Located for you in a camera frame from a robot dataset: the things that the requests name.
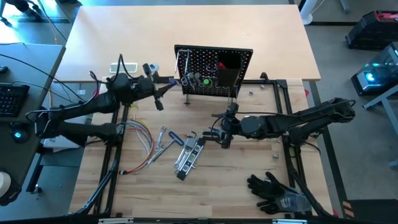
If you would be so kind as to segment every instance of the black pegboard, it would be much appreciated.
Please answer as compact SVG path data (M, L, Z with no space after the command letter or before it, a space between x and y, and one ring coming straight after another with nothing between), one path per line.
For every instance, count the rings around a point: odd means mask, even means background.
M251 56L253 54L252 49L231 49L223 47L202 47L202 46L191 46L191 45L175 45L174 51L176 58L178 55L177 68L180 74L181 81L183 81L185 75L190 72L201 73L202 79L203 77L211 77L208 78L212 82L211 87L203 85L200 86L197 81L194 81L195 86L192 87L189 82L187 85L182 85L183 94L223 96L223 97L232 97L232 98L238 97L242 81L246 74L246 70L249 66ZM217 63L218 54L222 52L231 52L241 55L242 67L239 71L238 79L234 87L223 87L216 85L217 76L218 76L216 63Z

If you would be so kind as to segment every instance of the light wood table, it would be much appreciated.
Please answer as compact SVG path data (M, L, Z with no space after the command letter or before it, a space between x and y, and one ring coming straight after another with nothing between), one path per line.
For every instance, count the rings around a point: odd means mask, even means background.
M320 80L296 5L82 6L57 72L63 82L101 79L119 54L125 62L157 63L175 71L174 45L253 49L245 79Z
M308 108L302 81L288 80L288 85L293 111ZM249 95L249 90L254 91L252 96ZM151 97L137 102L138 111L132 108L129 110L130 118L136 113L137 117L146 122L154 134L155 141L162 125L181 137L190 131L201 133L208 130L215 121L211 114L224 113L227 108L226 98L194 95L190 95L191 105L186 106L183 104L184 96L180 87L168 91L162 102L163 111L156 110L154 99ZM259 85L243 85L239 92L238 104L239 111L242 112L277 111L271 86L261 90ZM93 118L95 124L110 121L111 114L96 113ZM163 141L169 142L169 136L165 135ZM288 185L280 139L257 141L235 136L229 149L222 149L215 142L208 141L199 155L197 168L191 170L184 181L176 177L173 168L181 150L180 146L174 144L149 167L135 174L119 175L112 214L122 212L124 216L149 218L282 218L284 216L283 214L270 216L260 212L256 203L261 199L250 192L246 183L251 174L265 177L265 172L270 171L280 182ZM70 212L81 208L97 187L104 152L105 147L101 143L86 147ZM278 154L279 159L273 159L274 154ZM323 207L331 212L318 151L304 145L301 156L308 188ZM145 157L146 151L138 140L136 132L127 131L119 170L132 169ZM107 193L108 189L105 190L102 206L106 204Z

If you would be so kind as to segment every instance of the robotic arm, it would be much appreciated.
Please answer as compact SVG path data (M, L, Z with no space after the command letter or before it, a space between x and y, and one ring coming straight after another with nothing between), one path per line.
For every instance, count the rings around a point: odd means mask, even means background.
M319 106L302 110L294 114L275 114L267 116L245 116L241 121L235 117L239 113L239 105L232 103L223 114L213 114L213 117L222 118L223 133L211 130L212 138L217 136L221 140L221 147L229 148L233 135L240 135L252 139L277 138L288 133L290 143L301 145L309 135L321 133L330 123L347 123L354 116L351 100L334 98Z
M135 101L154 96L155 105L158 110L163 110L159 98L171 89L177 82L171 77L159 77L157 72L152 74L148 64L143 65L146 77L140 76L130 79L125 73L119 73L106 82L108 91L99 94L86 102L79 102L67 106L53 107L42 111L35 119L35 134L41 138L54 138L59 135L65 136L74 143L84 146L87 136L97 136L105 144L113 145L119 141L120 128L117 124L104 123L101 125L75 124L65 122L66 119L76 118L91 113L112 113L120 104L130 105ZM170 83L157 89L154 83Z

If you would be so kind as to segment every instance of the keyboard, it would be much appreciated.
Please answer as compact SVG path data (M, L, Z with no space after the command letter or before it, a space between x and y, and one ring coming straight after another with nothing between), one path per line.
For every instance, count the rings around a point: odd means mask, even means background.
M28 91L27 85L0 83L0 117L17 117Z

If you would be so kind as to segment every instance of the glove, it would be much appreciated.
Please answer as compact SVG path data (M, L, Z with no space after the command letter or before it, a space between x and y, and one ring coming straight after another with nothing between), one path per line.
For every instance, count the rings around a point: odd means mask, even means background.
M252 194L266 199L264 202L257 203L261 211L274 215L279 212L306 212L311 210L310 202L304 195L279 183L270 172L266 172L266 176L270 181L260 180L255 175L248 178L248 187Z

